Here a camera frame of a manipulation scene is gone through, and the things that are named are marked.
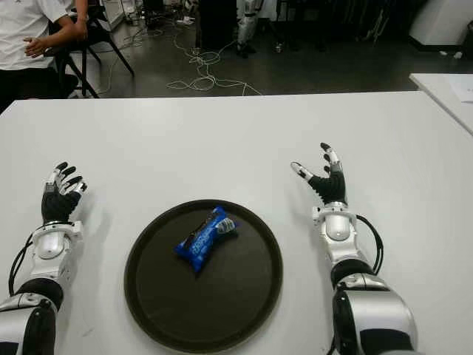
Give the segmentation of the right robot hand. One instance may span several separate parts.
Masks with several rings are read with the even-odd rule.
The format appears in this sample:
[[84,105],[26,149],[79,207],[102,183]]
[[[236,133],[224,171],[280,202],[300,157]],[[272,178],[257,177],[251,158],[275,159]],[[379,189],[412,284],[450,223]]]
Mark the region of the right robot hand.
[[327,143],[320,143],[320,147],[324,151],[323,158],[328,162],[328,165],[324,166],[327,177],[313,174],[296,161],[290,163],[291,169],[319,195],[324,205],[329,203],[347,205],[346,185],[341,161],[333,147]]

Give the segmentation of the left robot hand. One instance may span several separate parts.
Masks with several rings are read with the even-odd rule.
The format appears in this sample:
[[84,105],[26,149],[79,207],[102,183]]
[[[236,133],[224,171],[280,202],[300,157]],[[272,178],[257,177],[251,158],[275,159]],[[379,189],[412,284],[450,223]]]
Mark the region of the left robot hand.
[[82,176],[74,176],[75,166],[67,162],[58,164],[44,183],[41,199],[41,216],[44,224],[68,222],[79,201],[87,189]]

